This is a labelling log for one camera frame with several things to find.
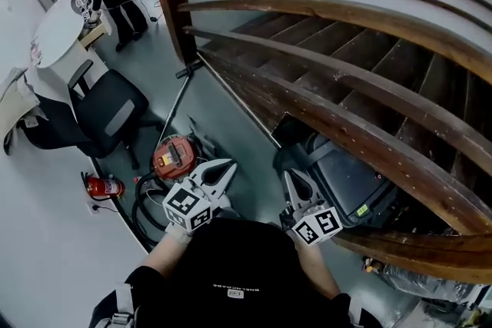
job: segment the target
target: wooden stair step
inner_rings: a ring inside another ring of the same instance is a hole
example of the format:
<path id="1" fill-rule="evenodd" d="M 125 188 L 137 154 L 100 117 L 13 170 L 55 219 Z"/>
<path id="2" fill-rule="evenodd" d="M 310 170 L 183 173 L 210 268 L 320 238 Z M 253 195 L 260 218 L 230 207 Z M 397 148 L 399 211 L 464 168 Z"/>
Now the wooden stair step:
<path id="1" fill-rule="evenodd" d="M 397 38 L 381 31 L 365 29 L 331 54 L 364 70 L 371 70 L 393 48 Z"/>
<path id="2" fill-rule="evenodd" d="M 309 17 L 286 28 L 285 30 L 270 37 L 271 40 L 289 45 L 297 45 L 314 33 L 334 24 L 334 21 L 318 17 Z M 267 63 L 271 57 L 266 54 L 258 54 L 247 51 L 239 57 L 239 61 L 252 68 L 258 68 Z"/>
<path id="3" fill-rule="evenodd" d="M 364 28 L 356 25 L 335 22 L 299 42 L 297 46 L 329 55 L 363 30 Z M 262 65 L 260 69 L 289 82 L 294 82 L 306 74 L 304 67 L 299 65 L 298 62 L 289 61 L 287 58 L 273 58 Z M 310 86 L 312 84 L 311 79 L 311 77 L 306 76 L 306 81 L 301 80 L 299 83 Z"/>
<path id="4" fill-rule="evenodd" d="M 463 120 L 475 130 L 483 133 L 485 114 L 481 110 L 480 99 L 477 94 L 478 79 L 477 76 L 467 72 Z M 457 178 L 462 184 L 473 190 L 480 172 L 481 169 L 468 157 L 461 152 L 456 153 L 453 167 L 451 168 L 451 175 Z"/>
<path id="5" fill-rule="evenodd" d="M 246 22 L 241 26 L 238 26 L 233 31 L 236 33 L 248 34 L 249 31 L 255 30 L 258 26 L 263 26 L 275 19 L 280 18 L 281 16 L 282 14 L 278 12 L 265 12 L 263 15 L 251 19 L 249 22 Z M 210 42 L 202 46 L 202 48 L 208 49 L 209 51 L 218 51 L 222 47 L 223 45 L 220 42 L 214 40 L 210 40 Z"/>
<path id="6" fill-rule="evenodd" d="M 420 87 L 430 58 L 430 51 L 400 39 L 371 71 L 406 88 Z M 340 105 L 390 134 L 396 133 L 405 119 L 357 91 L 352 91 Z"/>
<path id="7" fill-rule="evenodd" d="M 460 112 L 459 102 L 462 98 L 458 85 L 464 82 L 461 79 L 464 74 L 466 70 L 434 54 L 418 93 L 456 114 Z M 444 170 L 450 171 L 452 168 L 456 149 L 411 119 L 405 119 L 396 137 Z"/>
<path id="8" fill-rule="evenodd" d="M 349 34 L 353 33 L 354 29 L 349 28 L 349 26 L 344 24 L 338 25 L 336 28 L 344 32 L 348 31 Z M 333 36 L 337 37 L 336 30 L 333 32 Z M 334 51 L 331 57 L 346 61 L 366 70 L 371 70 L 390 51 L 396 41 L 397 39 L 393 36 L 372 29 L 364 29 Z M 319 52 L 316 48 L 312 48 L 312 44 L 310 46 L 311 48 L 309 49 L 311 51 Z M 312 72 L 308 72 L 300 77 L 296 80 L 295 84 L 336 104 L 340 103 L 351 93 L 350 88 L 338 84 L 335 81 L 320 80 L 319 75 Z"/>
<path id="9" fill-rule="evenodd" d="M 305 20 L 306 18 L 307 17 L 303 15 L 285 14 L 276 19 L 270 20 L 263 25 L 253 25 L 251 28 L 243 31 L 242 34 L 260 38 L 271 38 L 278 35 L 282 31 L 289 29 L 292 25 Z M 244 48 L 240 45 L 221 47 L 217 53 L 220 56 L 238 57 L 244 53 Z"/>

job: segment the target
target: metal pole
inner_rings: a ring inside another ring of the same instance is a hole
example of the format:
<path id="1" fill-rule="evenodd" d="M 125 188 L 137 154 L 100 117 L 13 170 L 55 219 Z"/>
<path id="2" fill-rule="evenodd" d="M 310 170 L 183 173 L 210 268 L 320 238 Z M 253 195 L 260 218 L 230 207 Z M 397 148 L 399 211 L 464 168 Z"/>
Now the metal pole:
<path id="1" fill-rule="evenodd" d="M 164 123 L 164 129 L 161 132 L 161 136 L 159 137 L 157 145 L 155 145 L 154 151 L 161 144 L 162 138 L 164 137 L 164 133 L 166 132 L 168 125 L 171 123 L 172 118 L 175 116 L 176 109 L 178 108 L 179 102 L 181 101 L 181 98 L 183 97 L 183 94 L 185 93 L 186 87 L 188 86 L 188 83 L 191 80 L 191 76 L 192 76 L 192 73 L 188 74 L 188 76 L 184 80 L 183 86 L 181 86 L 181 89 L 178 92 L 178 96 L 176 96 L 175 102 L 172 105 L 171 110 L 169 111 L 168 117 L 166 118 L 166 122 Z"/>

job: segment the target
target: shoe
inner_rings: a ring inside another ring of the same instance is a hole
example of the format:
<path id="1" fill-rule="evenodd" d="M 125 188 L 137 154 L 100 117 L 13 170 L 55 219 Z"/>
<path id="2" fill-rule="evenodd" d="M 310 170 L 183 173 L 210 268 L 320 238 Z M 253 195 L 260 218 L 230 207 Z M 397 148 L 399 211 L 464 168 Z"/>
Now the shoe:
<path id="1" fill-rule="evenodd" d="M 145 27 L 145 29 L 143 31 L 136 31 L 134 34 L 133 34 L 133 39 L 135 41 L 138 41 L 141 39 L 141 37 L 144 35 L 144 33 L 147 31 L 148 29 L 148 26 Z"/>
<path id="2" fill-rule="evenodd" d="M 119 42 L 117 45 L 116 45 L 116 52 L 121 52 L 123 51 L 123 48 L 126 47 L 128 45 L 128 43 L 130 42 L 130 40 L 128 41 L 123 41 L 123 42 Z"/>

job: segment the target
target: fire extinguisher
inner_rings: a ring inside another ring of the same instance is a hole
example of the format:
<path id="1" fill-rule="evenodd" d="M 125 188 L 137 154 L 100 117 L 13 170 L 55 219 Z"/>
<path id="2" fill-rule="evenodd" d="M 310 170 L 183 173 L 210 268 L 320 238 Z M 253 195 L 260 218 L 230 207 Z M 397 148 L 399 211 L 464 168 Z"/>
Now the fire extinguisher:
<path id="1" fill-rule="evenodd" d="M 95 199 L 95 197 L 107 197 L 104 199 L 98 198 L 98 200 L 109 200 L 115 197 L 119 198 L 125 193 L 125 184 L 116 179 L 101 179 L 82 172 L 81 176 L 89 197 L 93 199 Z"/>

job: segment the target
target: chair armrest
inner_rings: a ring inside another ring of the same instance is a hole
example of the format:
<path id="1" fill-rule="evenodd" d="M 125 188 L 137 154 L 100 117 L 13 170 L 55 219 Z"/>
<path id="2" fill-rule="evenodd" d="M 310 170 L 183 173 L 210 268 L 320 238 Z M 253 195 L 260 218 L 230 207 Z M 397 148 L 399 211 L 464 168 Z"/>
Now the chair armrest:
<path id="1" fill-rule="evenodd" d="M 77 69 L 75 74 L 70 78 L 70 82 L 68 83 L 68 88 L 73 89 L 75 86 L 83 79 L 85 73 L 92 67 L 94 62 L 90 59 L 86 60 L 82 65 Z"/>

